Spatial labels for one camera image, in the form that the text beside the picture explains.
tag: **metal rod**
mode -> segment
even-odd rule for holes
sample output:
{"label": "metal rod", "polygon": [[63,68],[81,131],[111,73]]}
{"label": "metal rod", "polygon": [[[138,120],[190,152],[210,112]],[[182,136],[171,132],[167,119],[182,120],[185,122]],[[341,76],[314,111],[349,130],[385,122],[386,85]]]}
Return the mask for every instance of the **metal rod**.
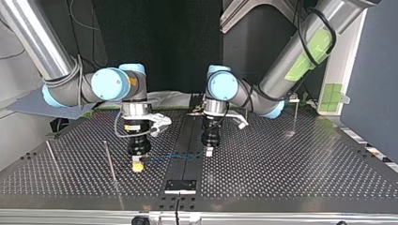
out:
{"label": "metal rod", "polygon": [[40,10],[38,0],[0,0],[0,12],[45,80],[72,72],[74,63]]}
{"label": "metal rod", "polygon": [[50,145],[50,142],[49,142],[48,140],[46,141],[46,144],[47,144],[47,148],[48,148],[49,151],[50,151],[51,158],[52,158],[53,160],[56,161],[56,157],[55,157],[55,155],[54,155],[53,149],[52,149],[52,147],[51,147],[51,145]]}
{"label": "metal rod", "polygon": [[295,122],[298,118],[298,112],[299,112],[299,102],[296,102],[296,109],[295,109]]}
{"label": "metal rod", "polygon": [[114,181],[117,182],[114,170],[114,163],[112,162],[111,153],[109,152],[108,142],[103,141],[103,146],[105,148],[106,157],[108,158],[109,167],[111,168],[112,177],[114,178]]}

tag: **end effector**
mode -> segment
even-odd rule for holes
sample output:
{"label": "end effector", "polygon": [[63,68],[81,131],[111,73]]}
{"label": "end effector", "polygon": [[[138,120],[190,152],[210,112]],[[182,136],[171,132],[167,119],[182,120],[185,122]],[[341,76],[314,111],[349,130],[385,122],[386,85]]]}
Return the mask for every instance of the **end effector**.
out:
{"label": "end effector", "polygon": [[229,110],[230,103],[270,119],[278,117],[284,107],[284,100],[267,99],[259,89],[237,78],[231,68],[210,66],[201,137],[208,157],[220,145],[220,126],[225,117],[231,117],[240,129],[249,125],[243,115]]}

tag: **black curtain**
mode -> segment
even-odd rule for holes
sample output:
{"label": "black curtain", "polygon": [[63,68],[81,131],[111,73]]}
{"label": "black curtain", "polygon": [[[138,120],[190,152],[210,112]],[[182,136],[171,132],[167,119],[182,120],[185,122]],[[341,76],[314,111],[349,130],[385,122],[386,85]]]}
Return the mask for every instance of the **black curtain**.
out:
{"label": "black curtain", "polygon": [[222,0],[93,0],[109,66],[142,63],[148,91],[204,92],[222,63]]}

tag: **sticker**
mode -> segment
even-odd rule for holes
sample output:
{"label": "sticker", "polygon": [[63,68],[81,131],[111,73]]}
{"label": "sticker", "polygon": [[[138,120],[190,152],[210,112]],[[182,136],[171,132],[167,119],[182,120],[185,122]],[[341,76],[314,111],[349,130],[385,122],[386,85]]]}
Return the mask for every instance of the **sticker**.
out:
{"label": "sticker", "polygon": [[141,126],[139,125],[125,125],[125,130],[140,130]]}
{"label": "sticker", "polygon": [[[322,63],[328,55],[326,52],[331,44],[331,34],[328,30],[319,29],[311,41],[308,43],[308,50],[312,54],[316,62]],[[314,69],[315,65],[307,57],[306,52],[303,50],[298,57],[296,63],[290,68],[290,71],[284,77],[290,82],[298,81],[309,69]]]}
{"label": "sticker", "polygon": [[327,83],[324,87],[319,111],[336,113],[342,98],[343,85],[341,83]]}
{"label": "sticker", "polygon": [[129,78],[129,84],[130,84],[130,85],[136,86],[137,83],[138,83],[138,80],[137,80],[137,79],[135,79],[135,78]]}

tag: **white panel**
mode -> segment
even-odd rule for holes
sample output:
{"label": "white panel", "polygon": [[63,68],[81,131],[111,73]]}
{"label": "white panel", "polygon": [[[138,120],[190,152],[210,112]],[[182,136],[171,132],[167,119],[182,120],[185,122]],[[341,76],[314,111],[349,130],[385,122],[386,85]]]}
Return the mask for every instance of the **white panel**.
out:
{"label": "white panel", "polygon": [[[367,10],[362,14],[338,37],[337,44],[331,53],[322,84],[319,106],[322,104],[322,96],[325,84],[341,83],[343,85],[342,94],[345,95],[351,77],[352,68],[357,56],[362,33],[363,23],[366,18]],[[322,115],[340,115],[344,104],[340,104],[338,112],[318,112]]]}
{"label": "white panel", "polygon": [[0,119],[0,171],[33,150],[51,132],[53,118],[12,113]]}

